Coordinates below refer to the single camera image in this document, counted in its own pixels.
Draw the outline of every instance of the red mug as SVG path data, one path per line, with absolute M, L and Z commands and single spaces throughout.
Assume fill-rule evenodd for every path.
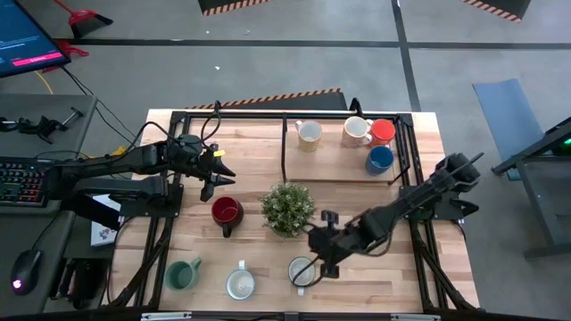
M 391 143 L 396 134 L 396 128 L 394 124 L 387 119 L 375 120 L 369 133 L 372 136 L 372 141 L 368 145 L 369 147 L 375 147 L 379 145 L 387 145 Z
M 244 218 L 244 208 L 232 197 L 220 197 L 212 204 L 212 218 L 222 227 L 222 235 L 229 238 L 232 229 L 240 225 Z

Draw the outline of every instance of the computer mouse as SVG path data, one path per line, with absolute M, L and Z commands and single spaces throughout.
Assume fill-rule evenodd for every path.
M 42 252 L 39 250 L 20 253 L 10 275 L 10 286 L 16 295 L 26 295 L 34 290 L 41 258 Z

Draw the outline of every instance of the blue mug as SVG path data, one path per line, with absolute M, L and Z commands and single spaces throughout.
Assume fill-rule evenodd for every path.
M 394 162 L 393 151 L 386 146 L 375 146 L 368 153 L 365 169 L 371 176 L 385 173 Z

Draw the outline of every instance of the mug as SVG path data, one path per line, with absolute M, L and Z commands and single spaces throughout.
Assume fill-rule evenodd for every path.
M 293 259 L 289 263 L 289 267 L 287 268 L 287 275 L 289 276 L 290 281 L 294 281 L 294 277 L 300 273 L 302 269 L 307 267 L 308 264 L 311 263 L 311 260 L 306 257 L 297 257 Z M 301 285 L 297 288 L 297 294 L 303 296 L 303 286 L 310 284 L 313 282 L 313 278 L 315 277 L 315 267 L 311 265 L 308 267 L 303 273 L 301 273 L 296 279 L 294 285 Z
M 368 145 L 369 147 L 386 145 L 393 140 L 396 134 L 396 128 L 390 120 L 378 119 L 371 125 L 370 134 L 373 136 L 373 140 Z
M 192 289 L 198 284 L 198 268 L 203 263 L 201 258 L 196 258 L 191 263 L 185 261 L 174 262 L 164 274 L 167 287 L 173 291 Z
M 385 173 L 394 161 L 393 151 L 386 146 L 375 146 L 368 153 L 365 169 L 372 176 Z
M 321 139 L 321 125 L 313 120 L 297 120 L 295 128 L 300 141 L 300 149 L 304 152 L 317 151 L 319 140 Z
M 368 133 L 370 125 L 373 125 L 373 120 L 357 116 L 348 118 L 343 125 L 343 146 L 354 148 L 370 144 L 373 141 L 373 136 Z
M 244 218 L 244 208 L 239 201 L 232 197 L 220 197 L 212 204 L 212 218 L 222 227 L 222 235 L 229 238 L 232 229 L 236 228 Z
M 234 300 L 246 300 L 250 298 L 255 289 L 256 282 L 253 275 L 246 269 L 246 262 L 241 259 L 238 262 L 238 270 L 228 276 L 226 292 Z

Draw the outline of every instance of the dark floor stripe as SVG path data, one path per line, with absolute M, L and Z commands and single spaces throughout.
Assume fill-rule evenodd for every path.
M 460 43 L 460 42 L 409 42 L 413 49 L 476 49 L 476 50 L 571 50 L 567 43 Z
M 418 99 L 417 83 L 414 80 L 414 73 L 412 71 L 412 62 L 410 62 L 410 52 L 407 46 L 407 34 L 404 30 L 404 22 L 402 20 L 401 7 L 398 0 L 392 0 L 394 22 L 396 23 L 396 33 L 399 37 L 399 44 L 401 48 L 402 67 L 404 69 L 404 79 L 407 82 L 407 89 L 409 91 L 410 109 L 412 111 L 420 110 L 420 101 Z
M 398 48 L 397 41 L 313 41 L 313 40 L 169 40 L 169 39 L 68 39 L 72 45 L 132 46 L 275 46 L 275 47 L 347 47 Z
M 462 43 L 462 42 L 399 42 L 399 41 L 313 41 L 313 40 L 169 40 L 169 39 L 69 39 L 72 45 L 125 46 L 276 46 L 276 47 L 343 47 L 409 49 L 475 49 L 475 50 L 571 50 L 571 43 Z

